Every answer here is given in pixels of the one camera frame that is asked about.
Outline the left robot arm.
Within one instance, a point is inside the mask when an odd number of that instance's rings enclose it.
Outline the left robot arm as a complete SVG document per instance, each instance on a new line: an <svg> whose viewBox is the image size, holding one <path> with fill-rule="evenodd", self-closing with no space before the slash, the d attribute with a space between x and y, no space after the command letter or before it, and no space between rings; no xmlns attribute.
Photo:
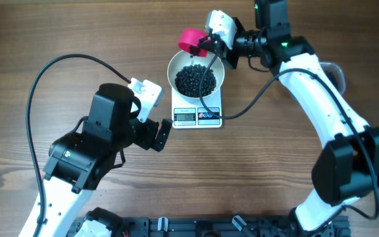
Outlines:
<svg viewBox="0 0 379 237"><path fill-rule="evenodd" d="M102 84L95 93L89 115L55 140L43 171L43 192L22 228L21 236L66 236L101 179L120 168L117 157L132 144L161 151L172 122L149 119L164 90L148 81L134 80L128 86Z"/></svg>

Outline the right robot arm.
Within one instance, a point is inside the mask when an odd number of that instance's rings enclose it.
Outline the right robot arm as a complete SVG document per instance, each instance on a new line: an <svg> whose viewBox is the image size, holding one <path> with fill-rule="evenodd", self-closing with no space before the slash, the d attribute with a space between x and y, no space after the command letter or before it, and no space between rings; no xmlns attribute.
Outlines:
<svg viewBox="0 0 379 237"><path fill-rule="evenodd" d="M213 10L208 14L207 35L199 38L191 53L211 52L236 68L240 57L258 57L263 71L289 90L312 122L322 151L311 171L313 190L291 212L299 234L311 236L323 230L355 202L374 196L379 216L379 127L371 127L343 99L320 65L311 44L293 36L285 1L256 1L254 30Z"/></svg>

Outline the pink measuring scoop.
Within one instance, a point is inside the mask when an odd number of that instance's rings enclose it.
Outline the pink measuring scoop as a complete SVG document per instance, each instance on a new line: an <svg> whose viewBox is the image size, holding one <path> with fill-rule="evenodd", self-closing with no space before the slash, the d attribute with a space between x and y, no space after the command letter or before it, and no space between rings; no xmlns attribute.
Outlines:
<svg viewBox="0 0 379 237"><path fill-rule="evenodd" d="M199 40L207 39L208 36L204 31L195 28L186 28L178 40L178 47L196 57L206 57L208 51L198 46Z"/></svg>

